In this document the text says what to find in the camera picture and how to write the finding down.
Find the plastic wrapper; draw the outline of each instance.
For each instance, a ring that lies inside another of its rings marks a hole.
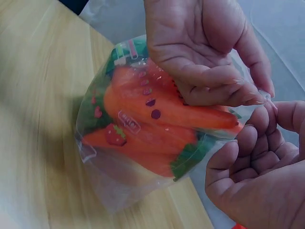
[[[251,80],[238,54],[231,56]],[[188,106],[141,36],[117,44],[95,76],[76,139],[97,196],[116,212],[187,176],[214,146],[234,139],[252,111]]]

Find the person's left hand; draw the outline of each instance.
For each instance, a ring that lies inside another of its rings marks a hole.
[[[151,59],[169,73],[189,105],[253,105],[274,95],[271,67],[236,0],[145,0]],[[244,82],[228,55],[250,68]]]
[[[305,102],[275,106],[257,108],[237,142],[225,144],[207,165],[207,196],[248,229],[305,225]],[[299,134],[300,149],[284,140],[277,124]]]

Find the wooden table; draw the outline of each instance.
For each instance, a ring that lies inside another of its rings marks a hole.
[[[213,228],[189,179],[116,215],[93,193],[73,128],[111,49],[55,0],[0,0],[1,228]]]

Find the printed label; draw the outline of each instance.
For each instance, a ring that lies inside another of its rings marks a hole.
[[[133,134],[138,134],[141,130],[141,126],[131,117],[129,117],[127,114],[125,114],[123,111],[120,111],[118,113],[118,118],[122,122],[122,124],[129,129]]]

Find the white cloth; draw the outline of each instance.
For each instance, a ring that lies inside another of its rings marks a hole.
[[[143,0],[89,0],[80,17],[114,44],[146,33]]]

